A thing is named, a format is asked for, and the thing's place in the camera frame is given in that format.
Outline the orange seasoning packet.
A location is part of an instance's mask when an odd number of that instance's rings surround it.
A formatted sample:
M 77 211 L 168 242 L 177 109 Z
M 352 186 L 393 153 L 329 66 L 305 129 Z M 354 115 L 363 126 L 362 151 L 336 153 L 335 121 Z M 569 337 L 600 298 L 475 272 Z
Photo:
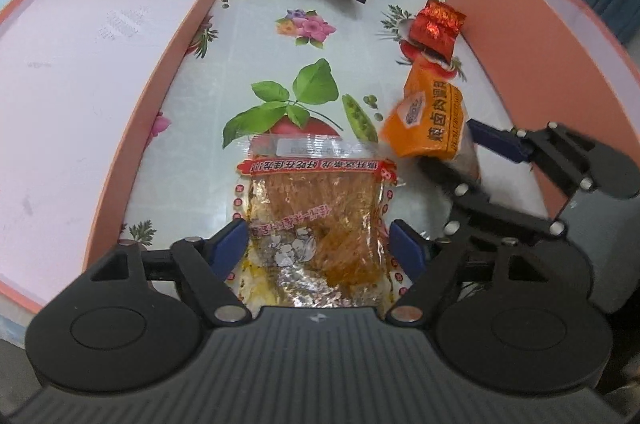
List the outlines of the orange seasoning packet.
M 387 115 L 380 137 L 398 158 L 438 158 L 477 180 L 480 163 L 467 120 L 460 89 L 415 64 L 402 99 Z

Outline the red foil snack packet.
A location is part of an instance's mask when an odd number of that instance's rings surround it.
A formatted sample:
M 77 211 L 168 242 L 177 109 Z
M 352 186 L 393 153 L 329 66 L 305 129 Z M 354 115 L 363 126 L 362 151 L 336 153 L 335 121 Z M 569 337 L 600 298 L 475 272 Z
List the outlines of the red foil snack packet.
M 409 28 L 409 38 L 434 51 L 442 60 L 450 62 L 454 56 L 454 44 L 465 19 L 465 14 L 446 2 L 428 0 L 413 19 Z

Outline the pink deep box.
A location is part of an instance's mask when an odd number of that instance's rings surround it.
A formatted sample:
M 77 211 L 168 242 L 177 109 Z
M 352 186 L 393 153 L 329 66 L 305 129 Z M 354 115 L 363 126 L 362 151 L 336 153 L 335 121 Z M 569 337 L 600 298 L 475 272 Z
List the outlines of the pink deep box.
M 447 0 L 519 128 L 558 122 L 639 157 L 639 69 L 582 0 Z

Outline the clear brown dried snack packet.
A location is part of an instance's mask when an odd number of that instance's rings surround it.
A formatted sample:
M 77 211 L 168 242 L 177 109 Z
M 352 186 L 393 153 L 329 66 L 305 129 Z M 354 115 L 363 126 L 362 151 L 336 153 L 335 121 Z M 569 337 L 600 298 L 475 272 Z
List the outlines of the clear brown dried snack packet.
M 254 135 L 236 166 L 233 214 L 248 244 L 228 282 L 267 306 L 384 312 L 404 278 L 388 251 L 397 167 L 376 142 Z

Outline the pink box lid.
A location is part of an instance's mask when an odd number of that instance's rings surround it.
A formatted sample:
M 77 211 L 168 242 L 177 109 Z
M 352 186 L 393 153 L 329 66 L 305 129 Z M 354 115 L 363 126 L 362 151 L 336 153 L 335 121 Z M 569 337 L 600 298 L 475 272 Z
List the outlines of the pink box lid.
M 1 292 L 37 311 L 113 245 L 215 0 L 11 0 L 1 13 Z

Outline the floral plastic tablecloth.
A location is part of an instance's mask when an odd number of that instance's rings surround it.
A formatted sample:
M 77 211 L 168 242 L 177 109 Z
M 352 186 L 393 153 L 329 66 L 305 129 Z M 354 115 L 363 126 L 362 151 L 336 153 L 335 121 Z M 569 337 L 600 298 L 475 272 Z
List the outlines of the floral plastic tablecloth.
M 156 114 L 117 240 L 164 248 L 224 226 L 258 127 L 375 132 L 409 72 L 398 22 L 426 2 L 217 0 Z

